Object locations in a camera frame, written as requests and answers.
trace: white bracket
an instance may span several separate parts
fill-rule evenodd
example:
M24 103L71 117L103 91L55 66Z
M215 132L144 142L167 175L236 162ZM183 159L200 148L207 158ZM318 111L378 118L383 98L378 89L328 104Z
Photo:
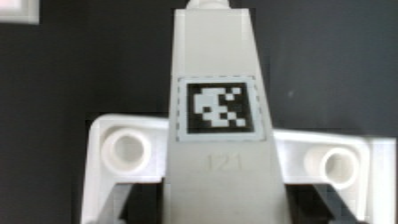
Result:
M161 182L167 126L167 119L126 115L94 121L81 224L115 223L131 188L117 184ZM273 136L284 183L330 183L357 219L392 224L396 140L287 130Z

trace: circular hole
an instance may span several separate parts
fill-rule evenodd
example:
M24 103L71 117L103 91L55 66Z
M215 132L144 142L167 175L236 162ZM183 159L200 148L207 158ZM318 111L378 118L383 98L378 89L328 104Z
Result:
M332 154L325 163L325 175L334 184L344 184L353 177L353 159L344 154Z
M122 136L113 144L112 161L119 170L129 171L144 159L144 145L131 136Z

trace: mounting hole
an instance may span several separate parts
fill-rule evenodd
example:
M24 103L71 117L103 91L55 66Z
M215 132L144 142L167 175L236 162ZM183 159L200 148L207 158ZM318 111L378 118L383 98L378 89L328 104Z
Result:
M133 129L117 130L104 139L101 148L103 163L117 173L135 172L147 164L149 141Z
M332 148L323 157L321 176L337 189L346 188L357 178L359 162L346 148Z

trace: black and white square pattern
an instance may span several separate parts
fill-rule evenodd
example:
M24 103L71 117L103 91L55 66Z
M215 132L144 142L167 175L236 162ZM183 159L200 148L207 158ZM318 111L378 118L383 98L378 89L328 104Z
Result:
M245 82L188 84L188 133L254 131Z
M264 139L254 77L179 78L175 114L177 141Z

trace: dark surface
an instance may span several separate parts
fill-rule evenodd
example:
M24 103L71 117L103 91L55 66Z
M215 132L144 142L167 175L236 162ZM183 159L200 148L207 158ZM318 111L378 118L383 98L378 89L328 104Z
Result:
M247 0L273 126L398 135L398 3ZM184 0L42 0L0 24L0 223L80 216L87 120L165 116L172 8Z
M328 184L286 184L286 194L291 224L362 223Z

